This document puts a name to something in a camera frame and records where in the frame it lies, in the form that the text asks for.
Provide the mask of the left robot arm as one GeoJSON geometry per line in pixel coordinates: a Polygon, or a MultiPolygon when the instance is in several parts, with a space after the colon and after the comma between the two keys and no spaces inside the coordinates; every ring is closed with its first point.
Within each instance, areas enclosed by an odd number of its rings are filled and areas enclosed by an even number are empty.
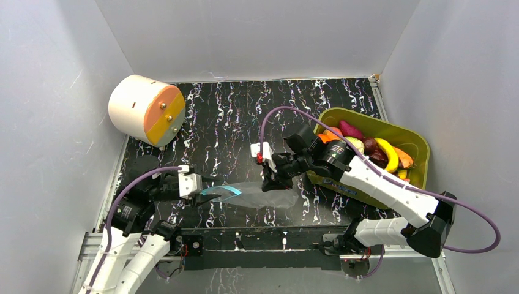
{"type": "Polygon", "coordinates": [[[198,207],[215,199],[202,191],[204,183],[218,182],[218,178],[189,165],[160,167],[158,158],[150,155],[137,158],[128,175],[133,179],[108,212],[99,249],[80,293],[136,293],[163,257],[186,258],[195,243],[203,243],[166,220],[150,229],[146,226],[157,202],[179,200],[198,207]]]}

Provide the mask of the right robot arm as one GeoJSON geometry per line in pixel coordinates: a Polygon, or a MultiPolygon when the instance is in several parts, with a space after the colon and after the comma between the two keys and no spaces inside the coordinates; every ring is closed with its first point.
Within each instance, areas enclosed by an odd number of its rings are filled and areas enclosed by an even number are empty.
{"type": "Polygon", "coordinates": [[[357,149],[341,139],[327,143],[307,126],[284,136],[288,153],[274,153],[268,143],[253,143],[252,157],[263,167],[262,191],[288,190],[292,179],[313,172],[351,186],[399,213],[391,219],[356,219],[344,234],[323,241],[330,254],[359,254],[372,246],[409,246],[431,258],[441,255],[454,222],[454,206],[427,196],[391,173],[370,165],[357,149]]]}

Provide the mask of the green toy cabbage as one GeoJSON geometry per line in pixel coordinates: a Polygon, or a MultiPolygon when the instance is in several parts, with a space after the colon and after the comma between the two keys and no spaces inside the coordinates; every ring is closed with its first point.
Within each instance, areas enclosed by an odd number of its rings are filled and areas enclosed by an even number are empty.
{"type": "Polygon", "coordinates": [[[354,137],[345,137],[345,139],[346,139],[346,142],[348,143],[348,146],[354,152],[364,155],[365,145],[360,139],[354,138],[354,137]]]}

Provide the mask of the clear zip top bag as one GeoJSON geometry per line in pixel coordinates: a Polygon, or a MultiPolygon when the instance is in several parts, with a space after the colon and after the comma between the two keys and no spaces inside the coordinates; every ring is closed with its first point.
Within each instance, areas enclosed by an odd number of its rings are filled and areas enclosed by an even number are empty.
{"type": "Polygon", "coordinates": [[[217,195],[211,202],[227,203],[246,208],[291,208],[299,194],[292,189],[263,192],[261,182],[244,182],[209,187],[201,195],[217,195]]]}

